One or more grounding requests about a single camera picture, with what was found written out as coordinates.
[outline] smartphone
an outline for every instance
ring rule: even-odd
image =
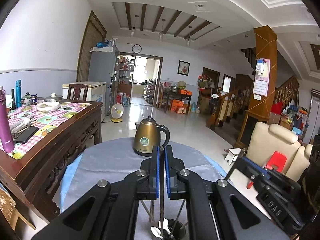
[[[16,139],[17,143],[26,143],[35,133],[38,131],[39,128],[36,126],[30,126],[25,129]]]

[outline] purple water bottle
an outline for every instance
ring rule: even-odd
[[[10,126],[7,115],[7,105],[5,102],[5,91],[0,87],[0,140],[3,150],[6,153],[14,149],[14,141],[10,132]]]

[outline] electric kettle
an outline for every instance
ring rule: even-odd
[[[164,125],[159,125],[149,115],[143,119],[140,124],[136,123],[137,132],[134,137],[133,150],[136,154],[141,156],[151,157],[152,147],[160,146],[160,132],[165,133],[165,141],[163,147],[165,147],[170,140],[170,132]]]

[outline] kettle label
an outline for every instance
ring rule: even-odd
[[[146,138],[146,137],[142,137],[140,139],[140,143],[141,143],[142,146],[148,146],[149,145],[149,139]]]

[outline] ceiling light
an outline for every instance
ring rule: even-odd
[[[130,34],[131,37],[133,37],[133,35],[134,35],[134,30],[136,29],[136,22],[137,22],[138,17],[139,17],[139,15],[135,15],[136,20],[134,22],[134,26],[132,27],[132,31],[131,31],[131,34]]]
[[[187,38],[186,47],[190,47],[190,37]]]
[[[159,41],[163,40],[163,24],[165,22],[165,19],[162,19],[162,28],[161,31],[159,32]]]

